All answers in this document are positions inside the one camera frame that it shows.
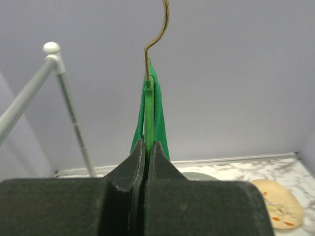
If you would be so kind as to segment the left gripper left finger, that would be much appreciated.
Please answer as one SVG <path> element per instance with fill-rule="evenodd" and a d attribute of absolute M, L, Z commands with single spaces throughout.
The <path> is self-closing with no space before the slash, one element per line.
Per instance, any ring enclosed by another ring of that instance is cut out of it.
<path fill-rule="evenodd" d="M 145 145 L 104 177 L 21 178 L 0 184 L 3 236 L 137 236 Z"/>

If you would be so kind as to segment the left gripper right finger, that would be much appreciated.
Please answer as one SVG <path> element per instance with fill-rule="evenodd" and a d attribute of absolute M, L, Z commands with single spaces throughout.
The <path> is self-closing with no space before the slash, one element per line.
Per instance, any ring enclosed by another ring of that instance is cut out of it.
<path fill-rule="evenodd" d="M 187 179 L 153 144 L 144 193 L 146 236 L 272 236 L 259 190 L 245 181 Z"/>

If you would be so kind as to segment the green tank top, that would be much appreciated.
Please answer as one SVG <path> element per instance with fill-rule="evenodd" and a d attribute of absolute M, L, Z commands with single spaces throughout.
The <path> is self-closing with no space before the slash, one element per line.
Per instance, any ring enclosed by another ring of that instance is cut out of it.
<path fill-rule="evenodd" d="M 162 92 L 161 86 L 158 81 L 157 73 L 151 63 L 149 63 L 149 73 L 154 82 L 154 141 L 159 141 L 162 145 L 166 158 L 170 161 L 169 148 L 167 143 L 165 120 L 162 107 Z M 130 153 L 132 153 L 137 140 L 144 138 L 144 116 L 145 116 L 145 85 L 146 75 L 144 76 L 144 82 L 141 91 L 141 102 L 138 115 L 138 122 L 133 136 Z"/>

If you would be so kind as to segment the green hanger front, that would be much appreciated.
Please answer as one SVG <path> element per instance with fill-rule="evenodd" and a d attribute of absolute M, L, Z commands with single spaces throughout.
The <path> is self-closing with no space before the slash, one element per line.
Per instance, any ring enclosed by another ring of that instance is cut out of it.
<path fill-rule="evenodd" d="M 145 62 L 145 109 L 144 109 L 144 141 L 146 146 L 146 154 L 150 154 L 154 141 L 154 81 L 150 76 L 150 59 L 149 49 L 157 44 L 164 36 L 169 24 L 169 1 L 163 0 L 164 19 L 160 32 L 151 40 L 144 48 Z"/>

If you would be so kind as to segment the beige bird plate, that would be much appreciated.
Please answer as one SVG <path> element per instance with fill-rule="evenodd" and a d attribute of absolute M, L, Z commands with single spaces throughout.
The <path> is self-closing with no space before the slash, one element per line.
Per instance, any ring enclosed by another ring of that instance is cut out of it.
<path fill-rule="evenodd" d="M 281 184 L 268 179 L 253 180 L 261 192 L 276 230 L 295 230 L 304 223 L 304 210 L 297 198 Z"/>

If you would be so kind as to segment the white clothes rack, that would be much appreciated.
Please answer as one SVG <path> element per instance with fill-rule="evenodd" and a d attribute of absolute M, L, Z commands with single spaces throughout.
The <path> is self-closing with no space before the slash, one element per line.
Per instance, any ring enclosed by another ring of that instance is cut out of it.
<path fill-rule="evenodd" d="M 0 140 L 3 142 L 7 138 L 49 76 L 55 73 L 60 87 L 60 91 L 57 92 L 59 99 L 53 99 L 52 93 L 41 95 L 40 100 L 42 104 L 35 112 L 37 115 L 40 115 L 40 118 L 36 120 L 34 125 L 38 125 L 38 130 L 43 132 L 39 135 L 39 142 L 44 146 L 44 152 L 55 169 L 65 164 L 66 159 L 69 158 L 72 139 L 65 135 L 65 132 L 61 129 L 62 117 L 57 114 L 61 111 L 58 101 L 64 101 L 70 118 L 69 122 L 72 125 L 87 172 L 89 176 L 96 177 L 66 78 L 61 47 L 56 42 L 47 42 L 43 45 L 43 52 L 46 53 L 44 64 L 20 91 L 0 118 Z"/>

